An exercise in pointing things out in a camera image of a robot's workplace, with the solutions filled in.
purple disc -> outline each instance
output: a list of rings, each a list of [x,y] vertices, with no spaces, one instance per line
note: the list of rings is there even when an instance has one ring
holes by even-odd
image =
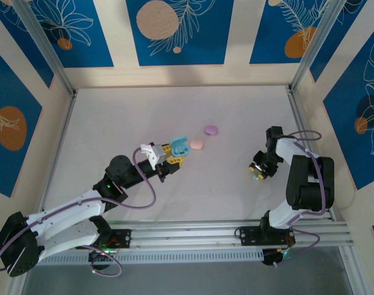
[[[208,135],[217,135],[218,133],[218,128],[213,125],[207,125],[205,126],[205,133]]]

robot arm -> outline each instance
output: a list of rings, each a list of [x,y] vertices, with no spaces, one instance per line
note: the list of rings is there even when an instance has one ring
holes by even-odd
[[[184,158],[167,160],[171,155],[170,149],[168,144],[141,146],[148,159],[137,166],[147,179],[157,175],[164,182],[167,175],[180,169]],[[0,231],[0,251],[16,233],[27,226],[33,227],[1,254],[9,276],[21,275],[44,258],[64,250],[84,245],[105,245],[112,236],[112,230],[100,214],[116,205],[104,202],[103,198],[122,203],[128,197],[123,189],[142,181],[143,177],[129,158],[118,155],[105,169],[103,179],[75,200],[27,217],[21,212],[11,215]]]
[[[322,210],[318,173],[310,156],[313,156],[319,165],[325,193],[325,208],[330,208],[334,202],[333,160],[312,152],[307,153],[296,145],[297,139],[284,135],[281,127],[269,128],[266,131],[266,138],[267,152],[259,151],[249,166],[254,178],[273,177],[277,172],[278,163],[285,161],[290,165],[286,199],[279,207],[268,212],[268,226],[286,229],[301,218],[303,212]]]

gray floor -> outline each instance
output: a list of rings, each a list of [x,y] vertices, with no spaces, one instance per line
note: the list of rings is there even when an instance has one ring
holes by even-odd
[[[125,265],[119,278],[88,266],[42,266],[22,295],[352,294],[336,248],[315,248],[277,269],[261,262]]]

white floor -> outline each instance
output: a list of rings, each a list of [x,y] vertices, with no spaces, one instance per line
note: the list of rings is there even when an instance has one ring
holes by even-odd
[[[203,132],[207,124],[217,136]],[[158,199],[147,210],[114,208],[108,220],[258,219],[285,198],[289,167],[273,179],[255,181],[248,169],[265,148],[265,130],[296,130],[283,86],[102,88],[79,90],[56,172],[45,201],[50,209],[78,197],[104,175],[119,154],[131,158],[142,143],[175,137],[203,139],[184,165],[161,184],[151,178]],[[127,190],[125,203],[151,202],[146,184]]]

pink object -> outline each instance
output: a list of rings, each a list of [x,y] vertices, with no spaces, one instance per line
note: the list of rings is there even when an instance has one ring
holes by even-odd
[[[191,149],[203,149],[203,140],[191,140],[189,145]]]
[[[218,128],[213,125],[207,125],[205,126],[205,133],[208,135],[217,135],[218,133]]]

